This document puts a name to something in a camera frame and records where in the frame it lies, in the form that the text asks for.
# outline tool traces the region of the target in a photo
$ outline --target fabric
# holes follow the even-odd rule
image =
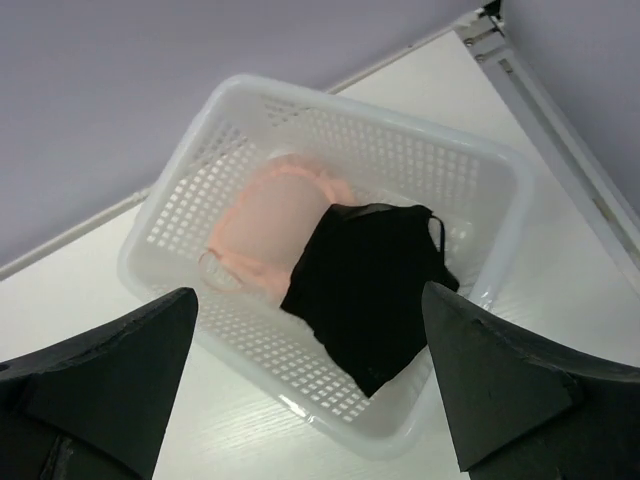
[[[322,217],[281,308],[313,329],[333,361],[371,397],[426,346],[421,297],[427,281],[459,283],[417,205],[333,205]]]
[[[282,300],[291,272],[332,203],[353,204],[347,182],[324,164],[298,154],[271,160],[257,171],[216,223],[201,259],[213,255],[236,284],[226,292],[260,290]]]

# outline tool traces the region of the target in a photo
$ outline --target basket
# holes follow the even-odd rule
[[[216,221],[256,168],[286,152],[329,165],[359,203],[432,209],[447,226],[460,293],[485,308],[518,247],[532,171],[518,153],[471,135],[243,75],[212,94],[136,218],[118,266],[134,294],[147,301],[193,287],[199,343],[347,448],[392,458],[424,432],[428,405],[440,401],[428,349],[367,399],[304,322],[201,280],[198,259]]]

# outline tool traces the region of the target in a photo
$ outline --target tabletop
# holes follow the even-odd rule
[[[494,313],[570,347],[640,366],[640,299],[454,33],[340,95],[472,132],[530,158],[538,173],[536,200]],[[140,306],[116,275],[118,250],[137,210],[0,283],[0,360]],[[409,453],[364,460],[194,343],[154,478],[468,478],[457,469],[443,409],[431,415],[429,431]]]

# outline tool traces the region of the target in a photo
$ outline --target peach fabric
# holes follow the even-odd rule
[[[236,280],[233,288],[203,280],[219,291],[257,289],[283,298],[291,272],[322,215],[333,203],[354,205],[344,180],[311,158],[288,154],[257,171],[215,225],[207,252]]]

